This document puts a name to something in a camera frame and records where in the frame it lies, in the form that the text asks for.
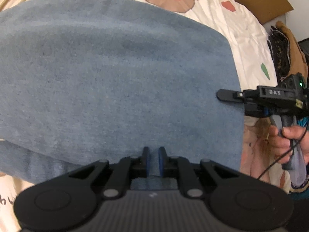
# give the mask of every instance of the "silver screw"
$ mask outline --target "silver screw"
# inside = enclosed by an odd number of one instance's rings
[[[110,189],[106,189],[103,192],[103,194],[104,194],[105,197],[112,198],[112,197],[117,196],[119,194],[119,192],[116,189],[110,188]]]
[[[197,188],[192,188],[188,190],[187,194],[192,198],[196,198],[201,197],[203,195],[203,191]]]
[[[200,161],[206,163],[206,162],[210,162],[210,159],[201,159]]]

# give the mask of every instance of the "blue cloth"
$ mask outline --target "blue cloth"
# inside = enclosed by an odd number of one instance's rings
[[[0,171],[38,183],[158,148],[238,170],[244,109],[227,39],[132,0],[31,0],[0,13]]]

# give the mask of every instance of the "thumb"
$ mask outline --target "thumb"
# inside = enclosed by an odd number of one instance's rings
[[[300,139],[304,134],[305,129],[305,127],[301,127],[299,125],[284,127],[282,134],[288,139]]]

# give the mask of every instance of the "white bedsheet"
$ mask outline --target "white bedsheet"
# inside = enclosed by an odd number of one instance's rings
[[[7,9],[26,0],[0,0],[0,9]],[[273,61],[267,45],[267,32],[255,16],[234,0],[137,0],[170,9],[205,24],[229,41],[242,90],[256,89],[257,85],[276,86]],[[181,3],[187,11],[179,9]],[[222,72],[224,79],[229,74]],[[253,125],[255,119],[245,118],[245,124]],[[10,177],[0,177],[0,232],[16,232],[19,229],[11,204],[15,196],[31,184]]]

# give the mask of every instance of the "white logo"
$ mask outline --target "white logo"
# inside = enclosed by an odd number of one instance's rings
[[[281,95],[279,90],[269,90],[269,94],[273,94],[273,95]]]
[[[149,195],[149,197],[151,197],[151,198],[154,198],[154,197],[156,197],[156,196],[158,196],[157,193],[151,193],[151,194]]]

